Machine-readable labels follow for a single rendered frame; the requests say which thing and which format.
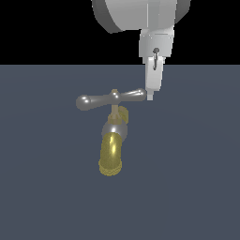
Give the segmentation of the silver faucet cross handle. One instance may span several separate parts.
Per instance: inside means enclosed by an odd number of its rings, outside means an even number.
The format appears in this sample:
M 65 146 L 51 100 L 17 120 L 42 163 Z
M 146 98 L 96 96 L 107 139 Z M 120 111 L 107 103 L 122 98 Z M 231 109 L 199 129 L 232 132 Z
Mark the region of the silver faucet cross handle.
M 102 96 L 82 95 L 76 99 L 76 107 L 81 111 L 88 111 L 104 105 L 118 105 L 123 101 L 143 101 L 146 91 L 142 88 L 125 93 L 110 93 Z

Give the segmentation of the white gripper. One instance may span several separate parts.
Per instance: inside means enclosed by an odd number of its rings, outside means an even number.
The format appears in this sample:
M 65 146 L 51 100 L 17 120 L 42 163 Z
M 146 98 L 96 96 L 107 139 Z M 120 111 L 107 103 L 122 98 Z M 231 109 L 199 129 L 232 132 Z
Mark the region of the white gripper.
M 170 57 L 173 49 L 173 27 L 150 31 L 143 29 L 140 34 L 139 56 L 145 64 L 145 90 L 148 100 L 152 100 L 154 93 L 160 90 L 163 72 L 163 58 L 157 61 L 152 57 L 153 50 L 159 49 L 158 55 Z

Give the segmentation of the brass and silver faucet body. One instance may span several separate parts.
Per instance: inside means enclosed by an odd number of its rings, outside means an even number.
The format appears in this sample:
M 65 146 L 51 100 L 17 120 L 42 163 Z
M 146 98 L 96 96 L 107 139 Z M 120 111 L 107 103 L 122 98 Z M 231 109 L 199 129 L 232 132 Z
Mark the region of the brass and silver faucet body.
M 114 176 L 122 169 L 121 147 L 128 135 L 128 109 L 112 105 L 112 112 L 102 129 L 99 171 Z

